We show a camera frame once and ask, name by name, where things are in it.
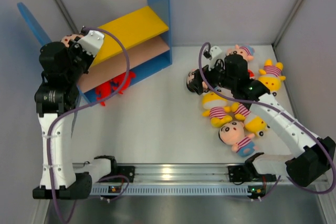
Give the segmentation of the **boy plush doll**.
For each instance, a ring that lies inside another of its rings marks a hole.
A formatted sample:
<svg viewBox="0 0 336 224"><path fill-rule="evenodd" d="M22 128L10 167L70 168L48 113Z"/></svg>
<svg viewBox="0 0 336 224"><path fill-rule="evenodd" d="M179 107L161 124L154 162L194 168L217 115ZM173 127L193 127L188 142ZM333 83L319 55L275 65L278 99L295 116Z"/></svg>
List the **boy plush doll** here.
<svg viewBox="0 0 336 224"><path fill-rule="evenodd" d="M254 133L245 133L244 124L231 121L224 124L218 131L219 139L231 147L232 152L240 157L247 157L256 151L257 146L253 139Z"/></svg>
<svg viewBox="0 0 336 224"><path fill-rule="evenodd" d="M207 90L207 85L203 81L200 70L192 69L186 77L186 87L190 92L202 95Z"/></svg>
<svg viewBox="0 0 336 224"><path fill-rule="evenodd" d="M71 35L64 36L61 39L61 42L68 48L71 40L78 41L82 37L83 37L82 34L71 34Z"/></svg>
<svg viewBox="0 0 336 224"><path fill-rule="evenodd" d="M241 55L247 62L254 60L254 53L255 50L250 45L242 45L242 46L235 45L234 48L229 48L226 51L227 56L238 54Z"/></svg>

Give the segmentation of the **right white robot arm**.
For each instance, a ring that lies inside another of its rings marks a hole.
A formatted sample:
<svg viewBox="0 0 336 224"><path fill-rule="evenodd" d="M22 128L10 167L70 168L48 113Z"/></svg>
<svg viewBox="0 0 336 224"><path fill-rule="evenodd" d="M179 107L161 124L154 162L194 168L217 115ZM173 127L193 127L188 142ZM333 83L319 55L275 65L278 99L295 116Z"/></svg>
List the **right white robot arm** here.
<svg viewBox="0 0 336 224"><path fill-rule="evenodd" d="M245 161L247 178L258 180L264 174L286 176L305 189L328 170L335 171L335 141L318 137L288 114L262 82L250 78L247 61L241 55L217 58L212 67L199 67L187 75L190 91L201 95L205 84L210 94L217 94L217 88L230 90L231 100L261 117L290 150L289 155L249 155Z"/></svg>

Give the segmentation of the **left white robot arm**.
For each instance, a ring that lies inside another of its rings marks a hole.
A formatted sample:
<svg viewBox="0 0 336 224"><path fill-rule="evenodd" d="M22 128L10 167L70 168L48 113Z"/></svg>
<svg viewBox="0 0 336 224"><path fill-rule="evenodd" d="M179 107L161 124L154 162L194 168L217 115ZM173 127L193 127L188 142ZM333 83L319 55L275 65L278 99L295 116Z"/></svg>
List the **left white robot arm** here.
<svg viewBox="0 0 336 224"><path fill-rule="evenodd" d="M94 58L80 37L67 43L50 42L40 49L42 82L34 99L43 138L43 173L33 189L34 199L86 199L99 179L112 182L118 177L112 156L97 156L78 170L70 157L72 123L78 111L77 82L88 73Z"/></svg>

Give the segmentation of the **red shark plush toy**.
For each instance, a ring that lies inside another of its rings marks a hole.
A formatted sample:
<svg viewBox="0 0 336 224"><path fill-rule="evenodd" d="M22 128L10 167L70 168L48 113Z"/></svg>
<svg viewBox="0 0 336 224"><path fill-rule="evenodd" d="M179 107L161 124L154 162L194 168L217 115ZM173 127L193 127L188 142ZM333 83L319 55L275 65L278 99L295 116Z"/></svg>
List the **red shark plush toy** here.
<svg viewBox="0 0 336 224"><path fill-rule="evenodd" d="M250 69L248 69L248 73L249 73L249 77L250 77L251 79L253 79L253 80L256 79L255 74L253 73L253 71L251 71Z"/></svg>

